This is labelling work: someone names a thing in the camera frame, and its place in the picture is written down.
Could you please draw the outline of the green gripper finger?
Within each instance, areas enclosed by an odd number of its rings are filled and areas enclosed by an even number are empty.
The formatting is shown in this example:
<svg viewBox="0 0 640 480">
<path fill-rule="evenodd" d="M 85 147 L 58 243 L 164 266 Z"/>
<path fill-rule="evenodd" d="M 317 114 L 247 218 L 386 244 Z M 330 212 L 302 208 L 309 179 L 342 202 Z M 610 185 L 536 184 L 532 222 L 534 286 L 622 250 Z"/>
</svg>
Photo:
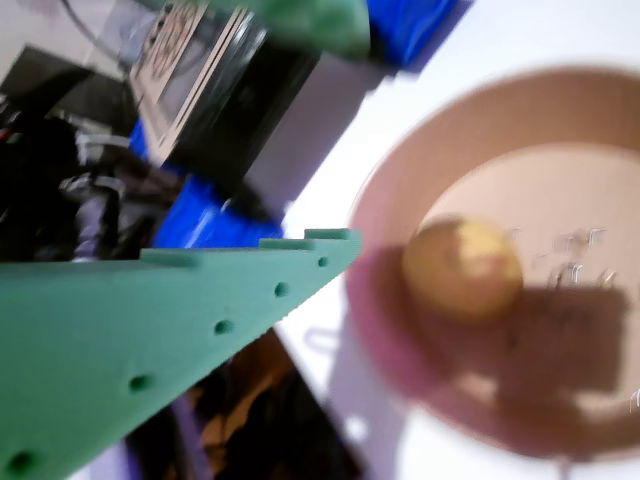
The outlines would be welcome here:
<svg viewBox="0 0 640 480">
<path fill-rule="evenodd" d="M 369 54 L 366 1 L 250 1 L 249 9 L 283 42 L 344 58 L 362 58 Z"/>
<path fill-rule="evenodd" d="M 256 248 L 1 267 L 1 475 L 63 479 L 264 334 L 358 257 L 309 229 Z"/>
</svg>

